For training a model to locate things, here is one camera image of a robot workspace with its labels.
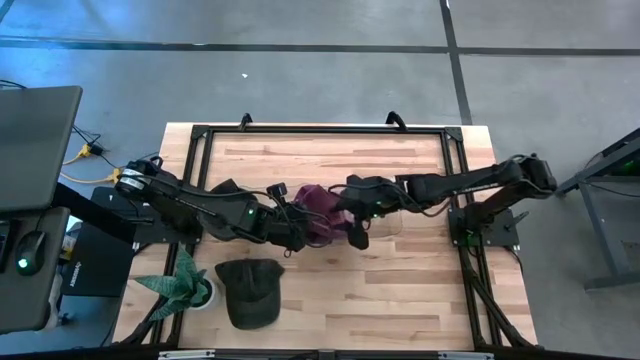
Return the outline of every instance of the potted plant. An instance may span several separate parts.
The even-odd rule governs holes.
[[[204,276],[207,270],[198,271],[193,258],[182,245],[178,247],[175,269],[175,276],[150,275],[135,279],[169,299],[164,306],[151,314],[149,321],[164,319],[188,308],[204,309],[218,296],[216,285]]]

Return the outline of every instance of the gray floor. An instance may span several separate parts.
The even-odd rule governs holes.
[[[16,0],[0,35],[195,43],[445,45],[436,0]],[[640,2],[450,0],[461,46],[634,48]],[[498,159],[536,152],[564,180],[640,124],[640,58],[463,56],[474,124],[490,127]],[[460,124],[446,55],[180,53],[0,48],[0,78],[77,84],[77,124],[103,133],[121,165],[157,150],[169,121]],[[68,157],[81,142],[74,139]],[[67,171],[109,173],[100,159]],[[91,187],[72,185],[89,195]],[[541,345],[638,357],[640,286],[585,293],[607,275],[579,194],[525,201],[525,281]],[[84,321],[92,321],[87,311]],[[110,325],[102,321],[104,330]],[[102,334],[77,335],[95,346]],[[33,350],[20,334],[2,352]]]

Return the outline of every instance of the white pot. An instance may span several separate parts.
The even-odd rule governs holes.
[[[209,300],[198,306],[198,307],[191,307],[191,310],[202,310],[202,309],[206,309],[209,305],[211,304],[217,304],[218,300],[220,299],[220,291],[218,291],[218,286],[216,286],[216,283],[214,283],[213,281],[211,281],[211,279],[209,279],[208,277],[204,277],[204,280],[206,280],[209,285],[211,285],[211,296],[209,297]]]

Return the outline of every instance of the cap brim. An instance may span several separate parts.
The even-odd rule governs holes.
[[[227,312],[231,324],[240,330],[253,330],[267,326],[280,315],[280,283],[260,300],[247,302],[238,300],[227,292]]]

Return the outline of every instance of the desk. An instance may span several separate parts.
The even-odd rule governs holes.
[[[163,168],[178,176],[184,170],[192,125],[169,123],[166,128],[160,156]],[[462,129],[469,168],[493,164],[488,128]],[[202,147],[192,184],[197,180]],[[444,164],[439,140],[429,135],[217,134],[205,188],[227,178],[261,189],[284,181],[291,199],[301,185],[344,183],[350,174],[391,177],[431,172],[444,174]],[[476,199],[488,195],[478,193]],[[235,329],[224,302],[204,311],[187,311],[180,347],[472,349],[460,261],[450,244],[446,216],[429,219],[401,212],[401,217],[399,234],[371,239],[365,251],[344,241],[323,249],[305,248],[288,259],[281,247],[243,240],[223,243],[207,234],[196,248],[195,260],[218,283],[214,266],[227,260],[273,258],[286,268],[281,279],[282,311],[277,322],[254,331]],[[162,274],[166,252],[167,246],[152,245],[134,259],[114,341],[129,335],[157,299],[132,278]],[[535,343],[517,262],[500,248],[487,248],[487,259],[497,303],[523,336]],[[479,308],[483,334],[489,338],[485,312]],[[163,338],[170,322],[165,321]]]

